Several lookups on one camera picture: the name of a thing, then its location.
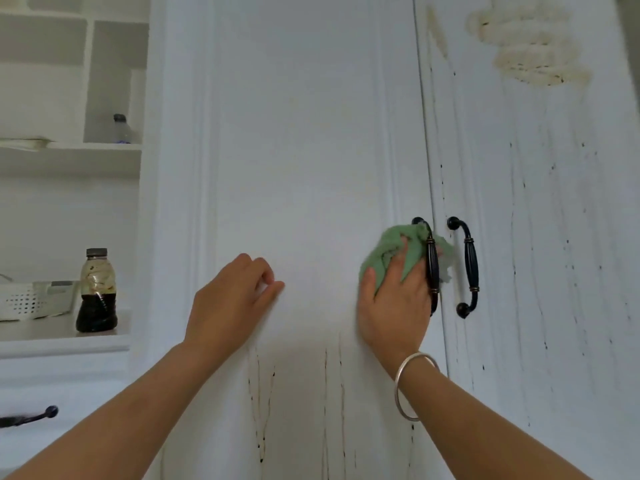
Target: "black metal handle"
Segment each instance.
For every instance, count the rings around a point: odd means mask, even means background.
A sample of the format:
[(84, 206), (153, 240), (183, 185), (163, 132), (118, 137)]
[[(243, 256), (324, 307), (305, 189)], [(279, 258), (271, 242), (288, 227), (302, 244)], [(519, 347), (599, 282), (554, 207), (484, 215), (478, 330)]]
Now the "black metal handle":
[(39, 421), (44, 418), (55, 418), (58, 415), (57, 406), (49, 406), (42, 414), (37, 416), (6, 416), (0, 418), (0, 428), (11, 428), (12, 426), (22, 426), (23, 424)]
[(433, 315), (438, 307), (438, 294), (440, 293), (440, 265), (438, 264), (438, 252), (436, 250), (436, 241), (433, 238), (431, 226), (422, 217), (416, 217), (411, 221), (411, 224), (424, 223), (429, 230), (429, 235), (426, 242), (426, 260), (427, 271), (426, 279), (429, 284), (429, 290), (431, 291), (431, 314)]
[(457, 217), (450, 217), (447, 219), (447, 227), (451, 230), (456, 230), (459, 227), (465, 231), (465, 267), (467, 268), (467, 279), (469, 281), (469, 290), (471, 291), (471, 305), (464, 302), (459, 303), (456, 306), (456, 312), (461, 318), (467, 318), (469, 313), (476, 309), (478, 304), (478, 259), (476, 256), (476, 247), (474, 246), (474, 240), (469, 232), (469, 227), (464, 221), (461, 221)]

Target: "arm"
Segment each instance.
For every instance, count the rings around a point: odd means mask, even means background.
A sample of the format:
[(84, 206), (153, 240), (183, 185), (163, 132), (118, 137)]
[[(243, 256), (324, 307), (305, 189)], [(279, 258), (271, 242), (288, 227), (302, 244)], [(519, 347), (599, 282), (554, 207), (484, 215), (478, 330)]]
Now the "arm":
[[(403, 267), (400, 253), (377, 294), (375, 272), (368, 269), (358, 300), (362, 336), (392, 378), (404, 359), (418, 351), (431, 312), (424, 261), (401, 283)], [(407, 364), (399, 386), (457, 480), (588, 480), (425, 359)]]
[[(267, 288), (256, 292), (260, 282)], [(184, 341), (6, 480), (138, 480), (204, 382), (251, 336), (284, 283), (238, 256), (196, 293)]]

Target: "plastic bottle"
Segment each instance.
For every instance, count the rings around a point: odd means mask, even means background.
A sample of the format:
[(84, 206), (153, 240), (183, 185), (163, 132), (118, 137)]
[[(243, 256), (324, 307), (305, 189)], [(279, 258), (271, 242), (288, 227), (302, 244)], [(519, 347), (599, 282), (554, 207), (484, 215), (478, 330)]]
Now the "plastic bottle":
[(107, 249), (86, 250), (86, 262), (80, 276), (82, 305), (76, 318), (76, 330), (96, 332), (113, 330), (116, 316), (116, 275), (107, 259)]
[(131, 127), (127, 124), (127, 117), (124, 114), (114, 114), (116, 143), (131, 143)]

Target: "bottle cap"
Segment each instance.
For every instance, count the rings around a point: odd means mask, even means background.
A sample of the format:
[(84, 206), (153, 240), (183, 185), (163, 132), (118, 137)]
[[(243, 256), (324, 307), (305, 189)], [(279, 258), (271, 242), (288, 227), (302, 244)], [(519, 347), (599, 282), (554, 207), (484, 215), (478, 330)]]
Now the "bottle cap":
[(88, 258), (106, 258), (107, 248), (89, 248), (86, 250), (86, 256)]

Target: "dark liquid bottle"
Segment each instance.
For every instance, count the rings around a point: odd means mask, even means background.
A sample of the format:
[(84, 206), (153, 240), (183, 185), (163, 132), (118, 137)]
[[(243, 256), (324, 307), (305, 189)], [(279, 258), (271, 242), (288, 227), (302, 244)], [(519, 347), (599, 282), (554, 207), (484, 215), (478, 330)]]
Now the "dark liquid bottle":
[(116, 284), (107, 249), (87, 249), (86, 257), (80, 277), (82, 305), (76, 330), (85, 333), (113, 330), (118, 325)]

